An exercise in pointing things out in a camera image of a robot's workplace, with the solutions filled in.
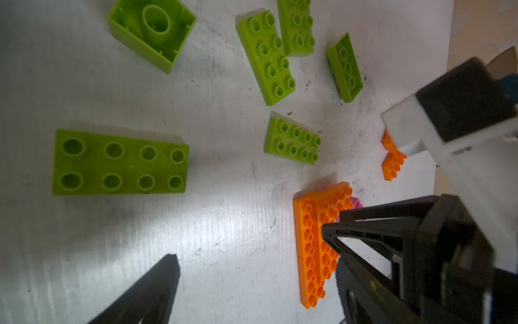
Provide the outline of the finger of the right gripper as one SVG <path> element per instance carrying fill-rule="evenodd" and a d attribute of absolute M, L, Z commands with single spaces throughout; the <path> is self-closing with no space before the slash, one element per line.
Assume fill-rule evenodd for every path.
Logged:
<path fill-rule="evenodd" d="M 341 211 L 339 214 L 340 223 L 346 221 L 375 220 L 385 218 L 417 217 L 422 219 L 426 216 L 432 206 L 437 202 L 438 197 L 431 195 L 420 198 L 412 198 L 405 201 L 391 202 L 373 207 L 363 207 Z"/>
<path fill-rule="evenodd" d="M 324 241 L 340 256 L 351 254 L 366 271 L 392 292 L 415 291 L 415 236 L 421 219 L 401 217 L 368 221 L 346 221 L 325 224 L 321 228 Z M 391 262 L 396 274 L 387 279 L 371 264 L 354 252 L 342 238 L 361 240 Z"/>

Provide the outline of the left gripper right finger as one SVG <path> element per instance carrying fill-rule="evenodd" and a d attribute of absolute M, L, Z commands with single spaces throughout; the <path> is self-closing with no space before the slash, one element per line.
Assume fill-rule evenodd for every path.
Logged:
<path fill-rule="evenodd" d="M 339 258 L 335 277 L 346 323 L 421 322 L 421 318 L 353 257 Z"/>

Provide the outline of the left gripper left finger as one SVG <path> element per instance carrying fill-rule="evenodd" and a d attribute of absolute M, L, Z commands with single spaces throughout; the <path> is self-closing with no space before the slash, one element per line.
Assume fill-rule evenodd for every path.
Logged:
<path fill-rule="evenodd" d="M 181 272 L 176 255 L 165 255 L 91 323 L 168 323 Z"/>

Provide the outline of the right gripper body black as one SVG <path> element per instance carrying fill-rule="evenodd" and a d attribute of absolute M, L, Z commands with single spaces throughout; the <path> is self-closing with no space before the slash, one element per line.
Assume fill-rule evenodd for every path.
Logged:
<path fill-rule="evenodd" d="M 409 249 L 392 265 L 392 290 L 421 316 L 445 323 L 516 323 L 517 274 L 493 265 L 496 253 L 457 196 L 396 203 L 396 218 L 416 218 Z"/>

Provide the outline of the orange brick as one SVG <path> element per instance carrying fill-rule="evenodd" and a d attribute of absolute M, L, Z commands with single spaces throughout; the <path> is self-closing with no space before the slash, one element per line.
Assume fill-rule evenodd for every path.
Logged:
<path fill-rule="evenodd" d="M 326 296 L 322 282 L 318 281 L 316 263 L 310 256 L 306 259 L 298 257 L 299 291 L 301 304 L 306 309 L 315 308 L 320 299 Z"/>
<path fill-rule="evenodd" d="M 392 154 L 395 154 L 397 155 L 398 154 L 398 150 L 391 138 L 391 135 L 389 134 L 389 132 L 387 130 L 384 130 L 384 133 L 383 133 L 383 137 L 382 137 L 382 140 L 381 140 L 381 143 L 383 144 L 384 148 L 392 153 Z"/>
<path fill-rule="evenodd" d="M 318 238 L 318 208 L 321 193 L 312 192 L 294 200 L 295 234 L 298 256 L 303 260 L 312 258 L 316 263 L 320 256 Z"/>
<path fill-rule="evenodd" d="M 335 223 L 342 211 L 353 208 L 353 189 L 348 182 L 340 182 L 316 194 L 316 216 L 319 224 Z"/>
<path fill-rule="evenodd" d="M 384 179 L 386 181 L 395 179 L 397 174 L 401 171 L 401 166 L 405 163 L 406 159 L 407 156 L 399 151 L 389 153 L 381 166 Z"/>
<path fill-rule="evenodd" d="M 311 216 L 314 222 L 312 231 L 314 234 L 315 270 L 319 284 L 324 286 L 325 281 L 331 279 L 337 269 L 338 254 L 322 238 L 322 222 L 320 221 L 317 211 L 313 210 Z"/>

